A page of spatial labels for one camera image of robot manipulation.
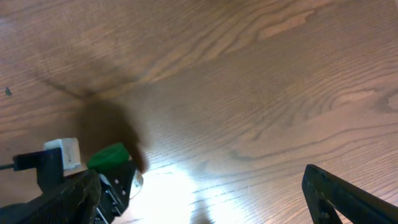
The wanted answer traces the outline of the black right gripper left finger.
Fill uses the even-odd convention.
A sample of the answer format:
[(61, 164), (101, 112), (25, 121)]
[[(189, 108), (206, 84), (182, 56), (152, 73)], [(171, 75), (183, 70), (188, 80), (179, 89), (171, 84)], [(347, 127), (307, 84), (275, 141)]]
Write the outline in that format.
[(100, 196), (98, 173), (86, 170), (30, 202), (1, 210), (1, 223), (93, 223)]

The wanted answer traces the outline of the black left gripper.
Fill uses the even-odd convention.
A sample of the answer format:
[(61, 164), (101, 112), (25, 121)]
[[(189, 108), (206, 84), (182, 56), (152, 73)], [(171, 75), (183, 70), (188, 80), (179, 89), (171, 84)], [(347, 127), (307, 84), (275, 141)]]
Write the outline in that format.
[[(76, 174), (64, 176), (62, 152), (59, 148), (51, 149), (49, 151), (16, 155), (13, 158), (13, 163), (10, 164), (10, 168), (15, 171), (35, 169), (37, 174), (37, 184), (40, 187), (42, 194), (54, 189), (66, 180), (83, 172), (81, 171)], [(102, 175), (99, 173), (98, 175), (101, 184), (101, 196), (93, 223), (112, 223), (115, 218), (120, 217), (127, 210), (130, 201), (129, 192), (122, 192), (119, 184), (108, 182), (108, 177), (110, 178), (110, 181), (112, 181), (118, 175)], [(1, 210), (11, 210), (13, 207), (21, 204), (25, 203), (7, 205), (1, 208)]]

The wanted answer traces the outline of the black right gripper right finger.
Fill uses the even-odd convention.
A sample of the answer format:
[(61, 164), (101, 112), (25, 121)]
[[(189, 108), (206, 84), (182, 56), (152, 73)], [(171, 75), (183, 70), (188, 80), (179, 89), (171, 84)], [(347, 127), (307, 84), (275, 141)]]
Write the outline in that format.
[(339, 223), (341, 213), (352, 223), (397, 223), (397, 207), (355, 185), (309, 164), (302, 190), (314, 223)]

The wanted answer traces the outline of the green lid cream jar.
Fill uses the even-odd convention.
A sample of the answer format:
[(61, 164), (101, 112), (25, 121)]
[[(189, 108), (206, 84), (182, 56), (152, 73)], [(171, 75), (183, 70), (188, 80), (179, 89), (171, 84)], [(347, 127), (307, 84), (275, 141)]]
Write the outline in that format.
[(108, 182), (119, 184), (122, 192), (129, 192), (129, 199), (139, 193), (144, 183), (139, 166), (121, 142), (107, 146), (94, 154), (86, 166), (102, 175), (118, 175), (112, 181), (108, 177)]

